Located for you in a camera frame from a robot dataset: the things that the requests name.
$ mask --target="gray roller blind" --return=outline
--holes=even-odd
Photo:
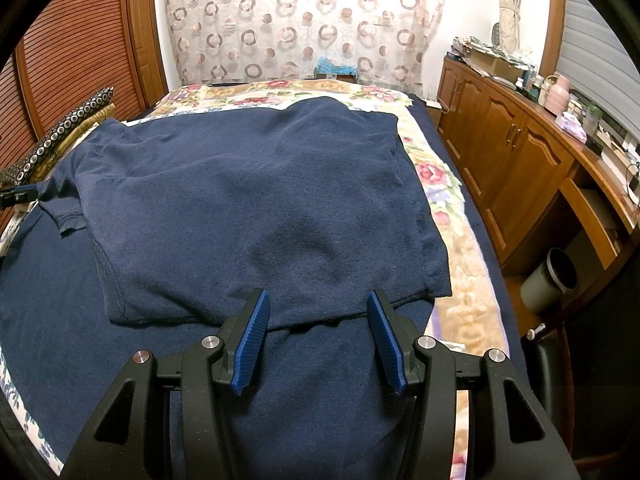
[[[640,139],[640,75],[588,0],[566,0],[558,72]]]

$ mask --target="floral blanket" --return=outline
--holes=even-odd
[[[449,253],[453,294],[436,298],[425,333],[450,348],[482,355],[489,348],[509,352],[500,308],[484,264],[484,258],[465,216],[461,183],[428,145],[409,113],[411,99],[401,92],[376,86],[360,86],[338,80],[276,80],[233,87],[185,86],[164,97],[154,111],[137,122],[162,117],[232,110],[246,107],[283,109],[302,99],[328,96],[353,110],[380,111],[398,117],[398,134],[415,166],[431,214]],[[25,212],[17,213],[0,238],[0,255],[6,253]],[[60,473],[62,462],[53,454],[38,425],[29,416],[11,382],[0,348],[0,386],[34,446]],[[456,439],[451,480],[462,480],[466,471],[468,396],[458,393]]]

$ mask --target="trash can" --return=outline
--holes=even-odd
[[[522,284],[520,297],[530,311],[538,314],[577,285],[574,264],[562,249],[553,248]]]

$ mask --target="white wall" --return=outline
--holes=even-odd
[[[162,64],[164,65],[166,83],[169,91],[171,91],[174,88],[178,88],[178,86],[181,85],[181,81],[180,76],[178,76],[178,66],[175,62],[174,48],[171,45],[171,36],[169,35],[169,26],[166,21],[164,1],[165,0],[154,0],[154,4],[156,6],[156,22],[158,23]]]
[[[498,0],[445,0],[440,25],[422,56],[423,97],[435,98],[443,57],[453,37],[475,36],[491,43],[491,30],[498,17]]]
[[[549,0],[520,1],[520,47],[533,51],[530,59],[537,67],[545,49],[548,19]]]

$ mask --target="metal screw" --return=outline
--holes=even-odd
[[[133,362],[141,365],[142,363],[146,362],[150,357],[151,357],[151,354],[149,353],[149,350],[138,350],[135,354],[133,354],[131,359],[133,359]]]
[[[536,336],[546,328],[544,323],[540,323],[536,328],[530,328],[527,330],[527,339],[533,341]]]
[[[220,339],[214,335],[208,335],[202,340],[202,346],[204,348],[215,348],[220,344]]]
[[[507,358],[502,350],[498,350],[497,348],[491,348],[489,350],[489,359],[491,361],[495,361],[496,363],[501,363]]]
[[[418,338],[418,345],[428,350],[436,346],[436,340],[429,335],[423,335]]]

